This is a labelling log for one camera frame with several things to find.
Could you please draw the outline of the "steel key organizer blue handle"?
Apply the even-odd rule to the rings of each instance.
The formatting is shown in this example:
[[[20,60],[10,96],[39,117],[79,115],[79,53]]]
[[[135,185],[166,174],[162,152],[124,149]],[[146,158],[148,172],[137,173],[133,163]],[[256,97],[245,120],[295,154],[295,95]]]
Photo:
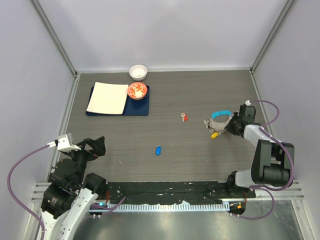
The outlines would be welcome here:
[[[226,121],[224,122],[218,122],[216,118],[221,116],[227,116]],[[234,113],[229,110],[220,110],[213,112],[209,118],[205,119],[203,122],[205,124],[206,129],[211,134],[218,134],[221,135],[226,131],[226,126],[234,116]]]

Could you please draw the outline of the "blue key tag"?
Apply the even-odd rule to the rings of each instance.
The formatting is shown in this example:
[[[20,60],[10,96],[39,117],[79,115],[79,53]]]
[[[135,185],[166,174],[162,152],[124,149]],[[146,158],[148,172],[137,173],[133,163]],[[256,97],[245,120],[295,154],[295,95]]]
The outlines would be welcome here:
[[[155,155],[156,156],[159,156],[162,152],[162,147],[160,145],[158,145],[156,148],[155,148]]]

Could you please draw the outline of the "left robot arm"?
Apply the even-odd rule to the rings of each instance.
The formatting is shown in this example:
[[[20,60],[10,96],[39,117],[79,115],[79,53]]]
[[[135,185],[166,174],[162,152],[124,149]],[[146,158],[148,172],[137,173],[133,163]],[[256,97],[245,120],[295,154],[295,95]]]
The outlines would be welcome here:
[[[105,137],[73,143],[70,133],[49,143],[66,155],[49,175],[50,185],[41,203],[41,239],[71,240],[95,200],[107,192],[107,181],[95,173],[85,174],[87,163],[106,154]]]

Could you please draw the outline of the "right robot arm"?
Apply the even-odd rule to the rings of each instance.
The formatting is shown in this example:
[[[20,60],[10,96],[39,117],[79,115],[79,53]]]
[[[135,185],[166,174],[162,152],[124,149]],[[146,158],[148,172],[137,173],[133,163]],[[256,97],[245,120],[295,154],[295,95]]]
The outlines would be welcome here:
[[[283,191],[294,181],[295,147],[281,142],[268,133],[264,125],[255,122],[256,108],[248,100],[240,105],[225,130],[244,138],[255,147],[251,168],[232,172],[226,182],[226,193],[238,197],[245,189],[264,188]]]

